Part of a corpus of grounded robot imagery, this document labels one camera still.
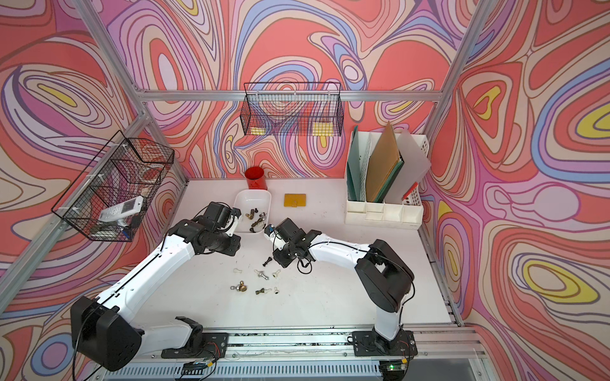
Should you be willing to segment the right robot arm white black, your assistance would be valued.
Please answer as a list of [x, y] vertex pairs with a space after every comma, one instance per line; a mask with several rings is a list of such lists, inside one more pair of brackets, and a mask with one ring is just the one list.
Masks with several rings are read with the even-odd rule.
[[290, 218], [267, 225], [264, 235], [273, 244], [273, 260], [282, 268], [295, 263], [299, 273], [308, 275], [314, 263], [322, 262], [355, 271], [376, 306], [376, 344], [389, 346], [399, 340], [404, 297], [415, 290], [415, 275], [386, 241], [341, 241], [319, 230], [305, 232]]

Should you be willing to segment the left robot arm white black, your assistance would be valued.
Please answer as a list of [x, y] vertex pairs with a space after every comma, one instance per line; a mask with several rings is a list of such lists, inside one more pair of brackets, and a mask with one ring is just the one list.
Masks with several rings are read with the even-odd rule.
[[95, 298], [79, 298], [70, 310], [71, 339], [77, 353], [108, 371], [124, 368], [137, 355], [176, 350], [187, 357], [205, 352], [203, 327], [179, 316], [170, 325], [146, 328], [138, 311], [182, 265], [198, 255], [234, 256], [238, 208], [211, 202], [192, 219], [176, 223], [162, 242], [126, 276]]

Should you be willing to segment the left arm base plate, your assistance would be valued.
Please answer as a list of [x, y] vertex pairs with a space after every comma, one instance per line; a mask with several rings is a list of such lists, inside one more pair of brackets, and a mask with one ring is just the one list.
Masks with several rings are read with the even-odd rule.
[[228, 348], [228, 333], [196, 333], [179, 349], [164, 349], [163, 359], [224, 358]]

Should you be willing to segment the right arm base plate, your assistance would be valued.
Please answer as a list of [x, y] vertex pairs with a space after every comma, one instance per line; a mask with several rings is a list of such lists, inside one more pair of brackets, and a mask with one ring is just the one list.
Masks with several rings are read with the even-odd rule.
[[356, 357], [406, 357], [418, 355], [416, 340], [411, 330], [399, 330], [392, 340], [383, 338], [375, 330], [354, 331], [347, 341], [354, 347]]

